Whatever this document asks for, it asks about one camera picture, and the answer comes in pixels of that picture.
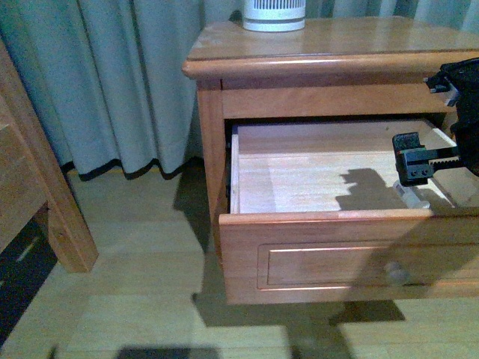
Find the drawer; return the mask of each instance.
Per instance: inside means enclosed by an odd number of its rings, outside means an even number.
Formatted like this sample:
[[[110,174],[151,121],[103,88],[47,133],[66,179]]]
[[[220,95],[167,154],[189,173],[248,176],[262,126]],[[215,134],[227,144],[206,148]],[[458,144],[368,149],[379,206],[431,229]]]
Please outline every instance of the drawer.
[[[408,209],[391,139],[413,131],[454,145],[426,120],[234,127],[219,216],[228,302],[479,294],[479,180],[438,172],[414,188],[430,208]]]

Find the floor tile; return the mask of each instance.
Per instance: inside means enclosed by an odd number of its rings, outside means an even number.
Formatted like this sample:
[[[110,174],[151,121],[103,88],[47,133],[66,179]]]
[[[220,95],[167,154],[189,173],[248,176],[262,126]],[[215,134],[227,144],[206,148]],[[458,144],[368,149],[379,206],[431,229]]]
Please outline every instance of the floor tile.
[[[189,347],[198,321],[187,295],[93,295],[67,350]]]
[[[55,267],[46,288],[68,288],[88,295],[187,294],[200,292],[202,253],[100,254],[90,273]]]
[[[91,224],[90,231],[101,254],[200,253],[203,250],[201,242],[209,240],[209,224],[193,226],[184,219],[103,222]]]
[[[474,353],[462,343],[403,344],[389,346],[388,353],[391,359],[477,359],[478,357],[477,352]]]

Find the gray curtain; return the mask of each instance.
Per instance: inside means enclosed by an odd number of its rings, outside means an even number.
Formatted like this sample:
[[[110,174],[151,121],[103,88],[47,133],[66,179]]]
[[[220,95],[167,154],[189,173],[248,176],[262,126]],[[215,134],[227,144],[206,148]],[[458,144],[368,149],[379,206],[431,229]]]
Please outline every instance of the gray curtain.
[[[0,34],[60,164],[172,172],[201,155],[181,64],[241,0],[1,0]],[[479,0],[308,0],[308,17],[412,17],[479,32]]]

